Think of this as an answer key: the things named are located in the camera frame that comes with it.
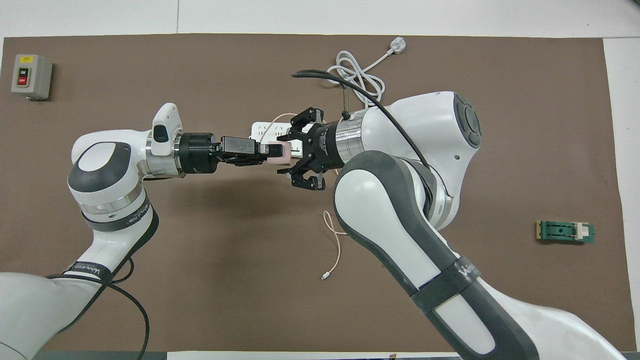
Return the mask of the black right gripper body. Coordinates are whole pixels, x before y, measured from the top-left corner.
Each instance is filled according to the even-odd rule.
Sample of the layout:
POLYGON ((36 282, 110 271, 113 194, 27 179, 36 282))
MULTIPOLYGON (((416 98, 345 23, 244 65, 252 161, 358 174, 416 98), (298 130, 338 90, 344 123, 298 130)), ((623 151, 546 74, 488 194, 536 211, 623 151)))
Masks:
POLYGON ((314 173, 325 173, 327 170, 340 169, 345 166, 336 143, 338 121, 311 126, 307 135, 311 138, 311 161, 308 168, 314 173))

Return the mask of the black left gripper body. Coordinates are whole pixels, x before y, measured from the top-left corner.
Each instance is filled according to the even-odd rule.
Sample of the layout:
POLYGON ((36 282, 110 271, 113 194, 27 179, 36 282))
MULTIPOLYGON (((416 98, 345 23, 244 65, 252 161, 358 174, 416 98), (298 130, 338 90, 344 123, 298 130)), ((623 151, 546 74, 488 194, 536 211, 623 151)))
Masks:
POLYGON ((186 174, 212 174, 219 160, 214 155, 215 135, 210 132, 186 132, 180 137, 178 158, 186 174))

